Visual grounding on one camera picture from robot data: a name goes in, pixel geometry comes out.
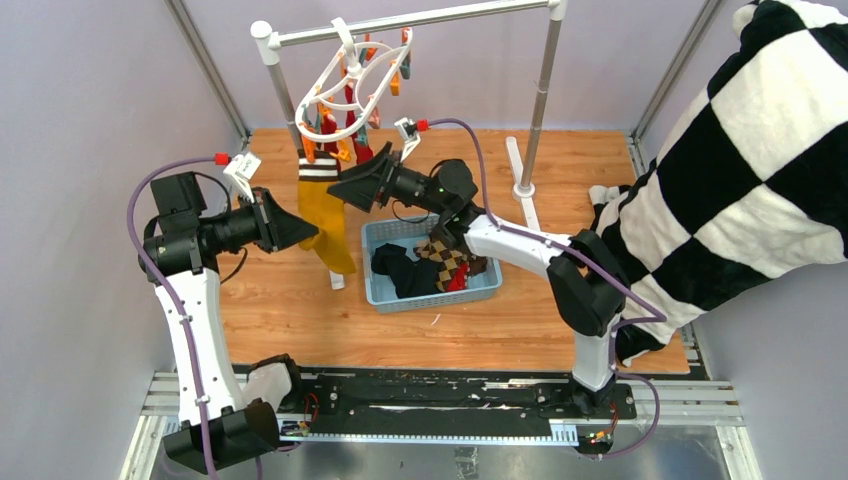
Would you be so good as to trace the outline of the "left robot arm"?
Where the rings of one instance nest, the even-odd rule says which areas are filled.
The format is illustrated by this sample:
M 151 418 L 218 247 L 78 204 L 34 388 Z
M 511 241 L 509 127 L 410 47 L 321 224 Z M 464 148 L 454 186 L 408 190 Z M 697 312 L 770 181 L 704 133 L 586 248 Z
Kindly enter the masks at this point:
M 253 244 L 285 250 L 318 229 L 281 208 L 266 188 L 236 209 L 206 217 L 194 171 L 150 183 L 160 231 L 131 237 L 170 330 L 179 381 L 179 427 L 164 437 L 168 458 L 211 478 L 282 447 L 278 410 L 298 411 L 306 386 L 287 354 L 261 360 L 239 383 L 221 319 L 218 257 Z

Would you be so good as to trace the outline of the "red snowflake christmas sock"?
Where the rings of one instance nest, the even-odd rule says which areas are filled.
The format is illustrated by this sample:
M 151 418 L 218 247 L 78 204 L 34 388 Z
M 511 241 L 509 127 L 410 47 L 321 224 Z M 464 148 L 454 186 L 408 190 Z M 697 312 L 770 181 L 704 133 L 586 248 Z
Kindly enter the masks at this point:
M 460 267 L 454 272 L 451 280 L 445 288 L 445 291 L 456 292 L 465 290 L 467 288 L 468 270 L 468 263 L 461 264 Z

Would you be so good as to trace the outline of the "light blue plastic basket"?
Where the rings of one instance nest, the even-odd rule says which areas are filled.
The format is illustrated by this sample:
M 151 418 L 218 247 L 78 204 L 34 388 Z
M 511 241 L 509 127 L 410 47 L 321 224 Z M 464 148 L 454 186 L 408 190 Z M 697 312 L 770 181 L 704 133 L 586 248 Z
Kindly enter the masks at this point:
M 427 239 L 437 220 L 438 218 L 434 215 L 422 215 L 411 217 L 408 221 L 399 219 L 373 221 L 361 227 L 365 296 L 378 313 L 388 314 L 487 300 L 492 298 L 501 287 L 503 274 L 499 261 L 494 258 L 487 259 L 484 272 L 468 279 L 465 289 L 433 295 L 399 298 L 390 277 L 373 272 L 372 257 L 376 249 L 384 244 L 403 247 L 408 258 L 412 261 L 417 260 L 418 257 L 413 249 L 420 241 Z

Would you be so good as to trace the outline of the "brown argyle sock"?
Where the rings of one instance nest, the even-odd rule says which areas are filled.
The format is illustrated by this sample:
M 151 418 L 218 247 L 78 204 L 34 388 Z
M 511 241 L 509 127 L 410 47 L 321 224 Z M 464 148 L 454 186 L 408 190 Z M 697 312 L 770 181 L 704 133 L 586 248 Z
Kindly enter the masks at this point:
M 414 253 L 419 259 L 431 260 L 438 264 L 439 275 L 437 287 L 440 292 L 445 293 L 447 293 L 445 291 L 447 284 L 461 264 L 469 264 L 467 288 L 469 287 L 470 279 L 485 273 L 488 266 L 487 258 L 464 253 L 460 250 L 449 249 L 440 240 L 421 240 L 416 244 Z

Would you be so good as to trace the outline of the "mustard yellow sock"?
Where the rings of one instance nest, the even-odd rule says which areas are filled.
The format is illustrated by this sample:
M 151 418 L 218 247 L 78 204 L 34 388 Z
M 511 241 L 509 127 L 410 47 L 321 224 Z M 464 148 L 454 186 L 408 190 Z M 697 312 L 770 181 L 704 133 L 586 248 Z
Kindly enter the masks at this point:
M 339 162 L 329 152 L 317 151 L 312 160 L 299 159 L 298 211 L 302 219 L 318 229 L 299 247 L 313 251 L 330 271 L 348 275 L 356 272 L 356 264 L 346 240 L 344 202 L 328 193 L 328 188 L 339 180 L 339 172 Z

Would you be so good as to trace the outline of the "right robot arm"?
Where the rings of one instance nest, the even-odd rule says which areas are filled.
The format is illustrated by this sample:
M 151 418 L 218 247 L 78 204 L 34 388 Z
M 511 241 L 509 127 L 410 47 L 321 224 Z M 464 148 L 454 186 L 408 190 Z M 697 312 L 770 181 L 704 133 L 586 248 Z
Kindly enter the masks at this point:
M 560 317 L 575 335 L 566 405 L 589 418 L 610 406 L 616 384 L 613 329 L 629 284 L 595 233 L 550 234 L 495 216 L 475 204 L 478 187 L 460 159 L 444 160 L 425 175 L 404 166 L 396 152 L 380 153 L 343 172 L 328 192 L 364 212 L 390 200 L 421 208 L 436 215 L 431 232 L 448 247 L 546 279 Z

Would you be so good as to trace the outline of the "black sock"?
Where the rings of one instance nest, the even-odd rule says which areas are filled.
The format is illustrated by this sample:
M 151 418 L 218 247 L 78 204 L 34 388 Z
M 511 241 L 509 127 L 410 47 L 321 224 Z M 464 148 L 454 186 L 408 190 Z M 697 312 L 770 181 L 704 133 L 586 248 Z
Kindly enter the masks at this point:
M 399 299 L 438 294 L 439 267 L 436 262 L 421 259 L 398 267 L 391 275 Z
M 395 285 L 409 283 L 415 271 L 415 262 L 407 256 L 407 249 L 386 243 L 378 247 L 370 260 L 371 270 L 389 277 Z

